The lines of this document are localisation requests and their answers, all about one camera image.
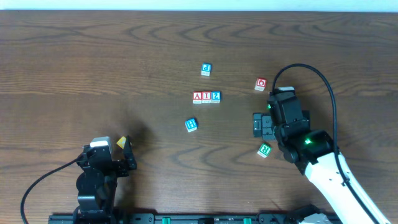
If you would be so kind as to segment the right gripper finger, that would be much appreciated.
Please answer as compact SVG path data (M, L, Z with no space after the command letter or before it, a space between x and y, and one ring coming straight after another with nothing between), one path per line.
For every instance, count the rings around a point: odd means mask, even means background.
M274 125L269 114L264 114L262 116L262 139L265 141L275 140Z
M262 113L254 113L252 115L252 121L253 121L253 136L255 138L261 138L262 137Z

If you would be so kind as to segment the blue number 2 block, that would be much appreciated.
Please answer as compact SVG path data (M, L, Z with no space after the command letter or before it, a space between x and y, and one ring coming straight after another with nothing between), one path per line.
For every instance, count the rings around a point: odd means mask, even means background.
M220 103L221 102L221 92L220 91L212 91L211 92L211 103Z

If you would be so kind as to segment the red letter I block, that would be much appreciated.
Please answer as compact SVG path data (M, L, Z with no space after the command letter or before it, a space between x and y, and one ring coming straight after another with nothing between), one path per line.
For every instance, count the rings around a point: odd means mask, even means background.
M201 102L203 104L210 104L211 103L211 92L210 91L203 91L201 93Z

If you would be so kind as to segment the red letter A block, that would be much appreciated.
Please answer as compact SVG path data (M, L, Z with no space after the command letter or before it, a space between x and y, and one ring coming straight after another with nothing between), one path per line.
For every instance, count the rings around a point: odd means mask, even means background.
M202 92L194 91L192 96L193 104L202 104Z

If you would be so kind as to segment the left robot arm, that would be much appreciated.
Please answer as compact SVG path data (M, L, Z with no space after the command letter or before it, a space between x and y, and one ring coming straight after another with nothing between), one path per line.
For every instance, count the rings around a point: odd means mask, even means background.
M130 171L137 169L129 136L121 137L117 145L123 150L124 158L114 161L110 138L94 138L83 147L76 162L83 170L77 178L76 188L80 212L85 220L110 221L114 217L117 179L127 177Z

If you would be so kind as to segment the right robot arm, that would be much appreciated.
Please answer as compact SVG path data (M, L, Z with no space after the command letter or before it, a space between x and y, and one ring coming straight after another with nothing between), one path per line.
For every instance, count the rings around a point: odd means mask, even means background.
M389 223L350 171L334 140L310 128L294 88L270 92L268 113L255 113L254 136L276 140L284 159L295 164L326 198L342 223Z

